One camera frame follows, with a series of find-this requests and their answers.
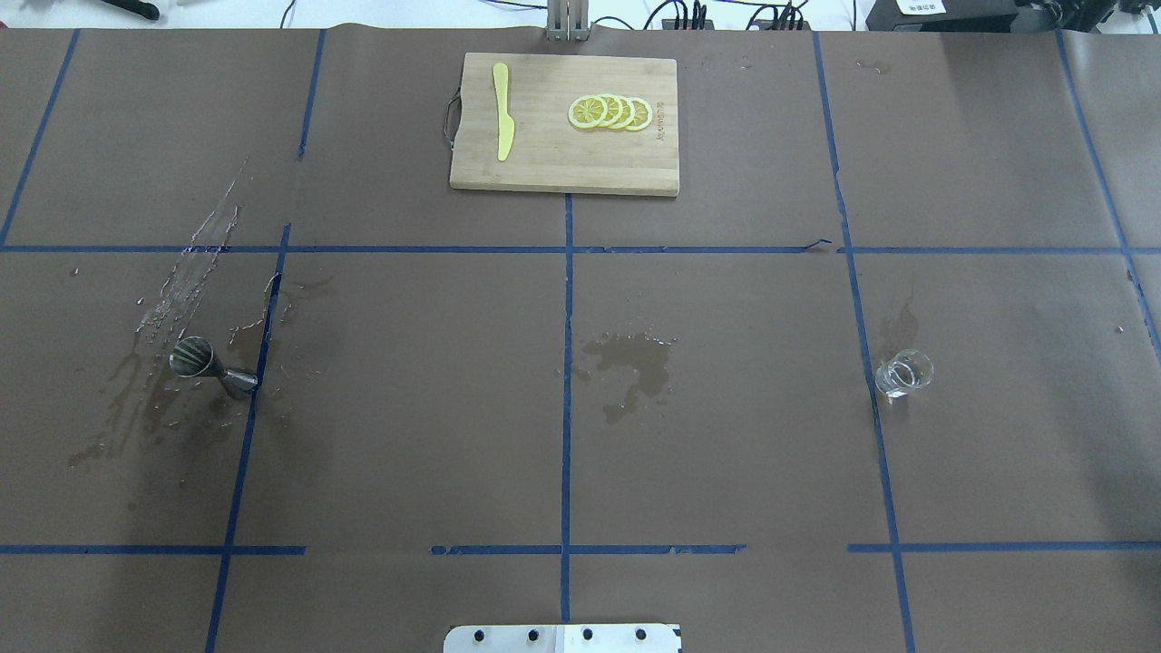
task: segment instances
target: sliced lemon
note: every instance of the sliced lemon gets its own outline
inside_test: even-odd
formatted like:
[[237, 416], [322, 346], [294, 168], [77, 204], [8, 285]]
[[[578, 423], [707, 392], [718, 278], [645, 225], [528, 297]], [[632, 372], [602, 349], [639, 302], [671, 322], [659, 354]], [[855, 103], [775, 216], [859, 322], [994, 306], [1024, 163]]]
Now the sliced lemon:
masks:
[[600, 99], [605, 100], [605, 106], [608, 107], [608, 110], [605, 112], [605, 119], [600, 121], [600, 125], [608, 127], [621, 120], [621, 116], [625, 115], [623, 98], [613, 95], [612, 93], [601, 93]]
[[610, 129], [625, 129], [626, 127], [633, 124], [633, 119], [637, 115], [636, 102], [632, 102], [628, 98], [621, 95], [618, 95], [618, 99], [621, 100], [621, 103], [625, 105], [625, 108], [628, 110], [621, 114], [621, 120], [607, 125]]
[[652, 106], [646, 102], [641, 98], [627, 98], [629, 103], [633, 105], [633, 120], [629, 124], [625, 125], [626, 131], [641, 131], [642, 129], [649, 127], [652, 122]]
[[569, 107], [569, 122], [577, 129], [592, 129], [605, 120], [608, 103], [600, 95], [582, 95]]

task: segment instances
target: glass cup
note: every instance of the glass cup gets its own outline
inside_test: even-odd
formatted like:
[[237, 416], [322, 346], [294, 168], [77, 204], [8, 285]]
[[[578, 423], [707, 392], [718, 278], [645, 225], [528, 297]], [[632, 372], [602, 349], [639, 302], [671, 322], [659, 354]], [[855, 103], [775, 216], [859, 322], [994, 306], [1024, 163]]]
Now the glass cup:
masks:
[[936, 366], [918, 350], [903, 350], [875, 369], [874, 385], [890, 399], [907, 396], [931, 382]]

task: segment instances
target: black handle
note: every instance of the black handle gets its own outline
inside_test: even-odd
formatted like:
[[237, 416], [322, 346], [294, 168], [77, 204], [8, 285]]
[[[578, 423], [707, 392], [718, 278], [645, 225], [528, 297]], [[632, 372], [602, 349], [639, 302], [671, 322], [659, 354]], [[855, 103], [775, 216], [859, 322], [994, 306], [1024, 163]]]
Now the black handle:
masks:
[[132, 12], [138, 16], [147, 20], [156, 21], [161, 17], [161, 12], [157, 10], [157, 7], [150, 5], [149, 2], [142, 2], [140, 0], [101, 0], [106, 5], [113, 5], [114, 7], [121, 7], [127, 12]]

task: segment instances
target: jigger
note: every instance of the jigger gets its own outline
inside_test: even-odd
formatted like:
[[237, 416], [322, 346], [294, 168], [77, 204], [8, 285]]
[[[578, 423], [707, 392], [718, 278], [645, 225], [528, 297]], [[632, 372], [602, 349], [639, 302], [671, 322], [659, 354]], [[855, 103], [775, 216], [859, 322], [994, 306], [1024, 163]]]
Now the jigger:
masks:
[[231, 399], [246, 399], [258, 386], [258, 376], [252, 372], [222, 365], [214, 353], [214, 345], [200, 336], [185, 338], [173, 347], [170, 368], [182, 379], [214, 376]]

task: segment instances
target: cutting board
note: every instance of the cutting board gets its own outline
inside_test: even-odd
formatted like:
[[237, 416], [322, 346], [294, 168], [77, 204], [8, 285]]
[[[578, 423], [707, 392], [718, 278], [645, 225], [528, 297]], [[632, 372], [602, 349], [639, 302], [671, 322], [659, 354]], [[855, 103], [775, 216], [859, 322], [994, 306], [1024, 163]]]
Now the cutting board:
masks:
[[[515, 121], [512, 151], [504, 162], [497, 159], [497, 62], [509, 66], [509, 114]], [[647, 100], [654, 107], [652, 124], [635, 132], [572, 127], [572, 101], [598, 93]], [[453, 188], [677, 195], [673, 59], [468, 52], [460, 95]]]

